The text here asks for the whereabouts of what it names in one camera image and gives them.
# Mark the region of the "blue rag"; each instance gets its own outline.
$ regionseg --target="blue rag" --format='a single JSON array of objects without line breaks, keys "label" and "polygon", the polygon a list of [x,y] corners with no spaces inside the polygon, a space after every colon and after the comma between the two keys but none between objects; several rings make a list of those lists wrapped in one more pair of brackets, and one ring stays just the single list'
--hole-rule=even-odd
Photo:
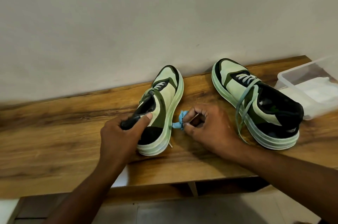
[{"label": "blue rag", "polygon": [[179,122],[177,122],[177,123],[172,123],[172,128],[174,128],[174,129],[181,129],[181,130],[183,130],[183,121],[182,121],[182,119],[185,117],[185,115],[188,113],[189,111],[182,111],[181,110],[181,113],[180,113],[180,115],[179,115]]}]

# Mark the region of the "shoe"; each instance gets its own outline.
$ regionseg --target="shoe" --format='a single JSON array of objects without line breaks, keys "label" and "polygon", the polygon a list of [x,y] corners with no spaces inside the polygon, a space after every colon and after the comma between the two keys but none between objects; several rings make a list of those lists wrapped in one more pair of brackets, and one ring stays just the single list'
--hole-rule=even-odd
[{"label": "shoe", "polygon": [[167,65],[159,72],[151,88],[142,96],[133,116],[121,123],[123,130],[129,130],[146,113],[153,118],[143,131],[137,144],[140,154],[158,155],[168,146],[171,135],[171,123],[174,111],[180,102],[184,90],[183,78],[173,66]]},{"label": "shoe", "polygon": [[244,122],[255,140],[268,149],[282,150],[296,144],[304,115],[298,102],[227,58],[214,64],[212,81],[218,93],[236,108],[236,125],[241,138]]}]

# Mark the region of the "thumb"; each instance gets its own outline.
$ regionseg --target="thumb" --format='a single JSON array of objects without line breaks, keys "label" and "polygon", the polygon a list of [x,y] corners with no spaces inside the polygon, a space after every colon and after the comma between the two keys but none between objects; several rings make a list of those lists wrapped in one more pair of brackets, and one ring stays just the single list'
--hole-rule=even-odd
[{"label": "thumb", "polygon": [[184,123],[183,126],[184,126],[184,131],[191,137],[194,137],[194,135],[196,135],[197,133],[197,130],[199,129],[199,128],[192,126],[189,123]]},{"label": "thumb", "polygon": [[147,113],[142,116],[136,124],[130,129],[130,132],[133,133],[136,137],[140,138],[144,129],[150,124],[152,120],[152,113]]}]

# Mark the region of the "floor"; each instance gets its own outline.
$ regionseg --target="floor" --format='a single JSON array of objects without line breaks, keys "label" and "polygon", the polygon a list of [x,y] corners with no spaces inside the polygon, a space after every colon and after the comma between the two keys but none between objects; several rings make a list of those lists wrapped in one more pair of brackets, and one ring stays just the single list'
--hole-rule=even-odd
[{"label": "floor", "polygon": [[[65,195],[28,198],[15,224],[42,223]],[[103,206],[93,224],[317,224],[319,217],[280,191]]]}]

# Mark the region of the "white midsole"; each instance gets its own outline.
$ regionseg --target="white midsole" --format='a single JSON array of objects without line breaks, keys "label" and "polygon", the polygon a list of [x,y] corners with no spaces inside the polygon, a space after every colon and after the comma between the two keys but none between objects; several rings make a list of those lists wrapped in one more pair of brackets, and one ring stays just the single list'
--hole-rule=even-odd
[{"label": "white midsole", "polygon": [[[212,81],[213,84],[218,91],[219,94],[223,98],[225,98],[228,102],[230,102],[231,105],[233,105],[236,108],[237,105],[237,100],[222,86],[222,84],[219,82],[216,73],[215,73],[215,65],[213,66],[212,69]],[[242,113],[244,111],[243,105],[241,105],[239,109],[239,114],[242,116]],[[287,148],[291,148],[294,146],[298,140],[299,137],[299,131],[297,134],[295,134],[292,137],[289,138],[274,138],[266,135],[260,129],[257,128],[251,117],[247,114],[245,116],[244,123],[246,124],[249,132],[251,135],[254,137],[254,139],[261,144],[262,146],[269,148],[269,149],[274,149],[274,150],[283,150]]]},{"label": "white midsole", "polygon": [[141,155],[146,155],[146,156],[158,155],[162,153],[169,144],[170,136],[171,136],[172,117],[174,115],[177,105],[179,104],[182,98],[183,91],[184,91],[183,77],[179,71],[178,73],[179,73],[179,86],[177,87],[176,94],[166,113],[166,119],[164,122],[163,131],[161,135],[158,137],[158,139],[155,140],[154,142],[148,145],[137,145],[137,150],[139,151]]}]

